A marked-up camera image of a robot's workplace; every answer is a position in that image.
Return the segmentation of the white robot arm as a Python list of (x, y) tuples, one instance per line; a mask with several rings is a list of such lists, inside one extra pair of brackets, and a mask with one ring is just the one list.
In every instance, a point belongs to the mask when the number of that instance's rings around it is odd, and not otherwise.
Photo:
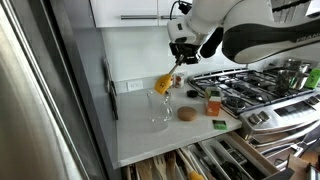
[(167, 30), (179, 63), (195, 64), (221, 47), (227, 59), (249, 64), (320, 42), (320, 17), (277, 23), (270, 0), (193, 0), (189, 12), (169, 21)]

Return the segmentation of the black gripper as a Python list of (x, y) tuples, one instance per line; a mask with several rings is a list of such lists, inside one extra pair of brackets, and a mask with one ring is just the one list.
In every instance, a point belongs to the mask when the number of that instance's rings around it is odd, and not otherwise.
[(197, 64), (200, 61), (199, 46), (197, 45), (169, 43), (169, 47), (172, 55), (176, 58), (175, 63), (178, 65), (183, 63), (187, 65)]

